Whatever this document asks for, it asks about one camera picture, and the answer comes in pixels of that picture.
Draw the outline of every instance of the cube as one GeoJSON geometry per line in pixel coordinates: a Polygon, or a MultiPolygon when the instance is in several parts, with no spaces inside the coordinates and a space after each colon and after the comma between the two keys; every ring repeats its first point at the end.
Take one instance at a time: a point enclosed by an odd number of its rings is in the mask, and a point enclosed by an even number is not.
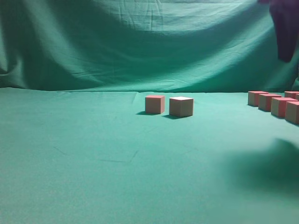
{"type": "Polygon", "coordinates": [[[299,124],[299,101],[290,101],[286,103],[285,120],[299,124]]]}
{"type": "Polygon", "coordinates": [[[266,94],[264,91],[249,91],[248,92],[248,105],[258,106],[259,94],[266,94]]]}
{"type": "Polygon", "coordinates": [[[165,111],[165,96],[149,95],[145,98],[145,112],[161,114],[165,111]]]}
{"type": "Polygon", "coordinates": [[[271,103],[271,114],[279,118],[284,118],[286,103],[289,101],[297,101],[297,100],[293,98],[273,97],[271,103]]]}
{"type": "Polygon", "coordinates": [[[296,99],[296,94],[299,94],[299,91],[285,91],[285,97],[296,99]]]}
{"type": "Polygon", "coordinates": [[[188,97],[171,97],[169,99],[169,114],[176,117],[193,115],[194,99],[188,97]]]}
{"type": "Polygon", "coordinates": [[[258,109],[270,112],[271,111],[271,104],[272,104],[272,98],[274,97],[281,97],[278,94],[259,94],[259,103],[258,103],[258,109]]]}

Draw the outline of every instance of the green cloth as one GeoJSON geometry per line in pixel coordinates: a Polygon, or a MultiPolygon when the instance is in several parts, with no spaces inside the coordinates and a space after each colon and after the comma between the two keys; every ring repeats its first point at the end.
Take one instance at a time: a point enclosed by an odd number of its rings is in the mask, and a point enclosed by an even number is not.
{"type": "Polygon", "coordinates": [[[246,93],[148,94],[0,89],[0,223],[298,223],[297,126],[246,93]]]}
{"type": "Polygon", "coordinates": [[[256,0],[1,0],[0,87],[299,89],[256,0]]]}

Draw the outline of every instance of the light wood block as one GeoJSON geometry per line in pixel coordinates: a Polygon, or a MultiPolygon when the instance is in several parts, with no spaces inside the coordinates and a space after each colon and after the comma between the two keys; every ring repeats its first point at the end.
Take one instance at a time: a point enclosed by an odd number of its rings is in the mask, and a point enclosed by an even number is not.
{"type": "Polygon", "coordinates": [[[297,101],[297,100],[293,98],[273,97],[271,103],[271,114],[279,118],[284,118],[286,103],[289,101],[297,101]]]}
{"type": "Polygon", "coordinates": [[[187,97],[171,97],[169,99],[169,114],[176,117],[193,115],[194,99],[187,97]]]}
{"type": "Polygon", "coordinates": [[[145,98],[145,112],[161,114],[165,111],[165,96],[149,95],[145,98]]]}
{"type": "Polygon", "coordinates": [[[264,91],[249,91],[248,92],[248,105],[258,106],[259,94],[266,94],[264,91]]]}
{"type": "Polygon", "coordinates": [[[270,112],[271,111],[271,104],[272,104],[272,98],[274,97],[281,97],[278,94],[259,94],[259,103],[258,103],[258,109],[270,112]]]}
{"type": "Polygon", "coordinates": [[[299,91],[285,91],[285,97],[296,99],[296,94],[299,94],[299,91]]]}
{"type": "Polygon", "coordinates": [[[299,124],[299,101],[286,103],[285,120],[299,124]]]}

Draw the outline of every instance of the wooden cube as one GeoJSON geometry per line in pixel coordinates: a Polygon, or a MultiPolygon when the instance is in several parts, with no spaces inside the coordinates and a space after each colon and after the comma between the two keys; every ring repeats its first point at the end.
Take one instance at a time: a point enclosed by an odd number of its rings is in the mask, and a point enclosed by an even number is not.
{"type": "Polygon", "coordinates": [[[285,91],[285,97],[296,99],[296,94],[299,94],[299,91],[285,91]]]}
{"type": "Polygon", "coordinates": [[[271,103],[271,114],[279,118],[284,118],[286,103],[289,101],[297,101],[297,100],[293,98],[273,97],[271,103]]]}
{"type": "Polygon", "coordinates": [[[289,101],[286,103],[285,120],[299,124],[299,101],[289,101]]]}
{"type": "Polygon", "coordinates": [[[258,108],[263,111],[270,112],[271,111],[271,104],[272,104],[272,98],[274,97],[281,97],[278,94],[259,94],[259,103],[258,108]]]}
{"type": "Polygon", "coordinates": [[[193,115],[194,99],[187,97],[171,97],[169,99],[169,114],[176,117],[193,115]]]}
{"type": "Polygon", "coordinates": [[[161,114],[165,111],[165,96],[149,95],[145,98],[145,112],[161,114]]]}
{"type": "Polygon", "coordinates": [[[248,105],[258,106],[259,94],[266,94],[264,91],[249,91],[248,92],[248,105]]]}

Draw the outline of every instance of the green backdrop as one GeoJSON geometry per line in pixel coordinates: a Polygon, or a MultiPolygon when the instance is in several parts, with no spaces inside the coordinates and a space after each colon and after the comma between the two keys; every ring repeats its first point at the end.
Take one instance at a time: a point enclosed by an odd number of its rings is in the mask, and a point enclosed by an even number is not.
{"type": "Polygon", "coordinates": [[[0,87],[296,89],[256,0],[0,0],[0,87]]]}

